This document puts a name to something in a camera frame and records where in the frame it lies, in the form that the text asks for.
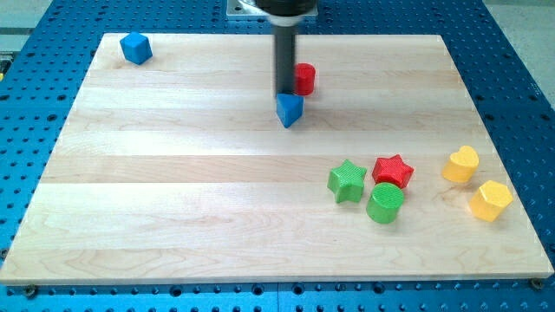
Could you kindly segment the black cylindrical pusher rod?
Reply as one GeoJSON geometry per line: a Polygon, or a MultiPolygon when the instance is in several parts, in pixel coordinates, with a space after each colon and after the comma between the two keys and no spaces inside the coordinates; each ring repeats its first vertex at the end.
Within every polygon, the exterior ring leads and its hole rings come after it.
{"type": "Polygon", "coordinates": [[[296,27],[274,26],[274,69],[277,94],[293,94],[295,88],[296,27]]]}

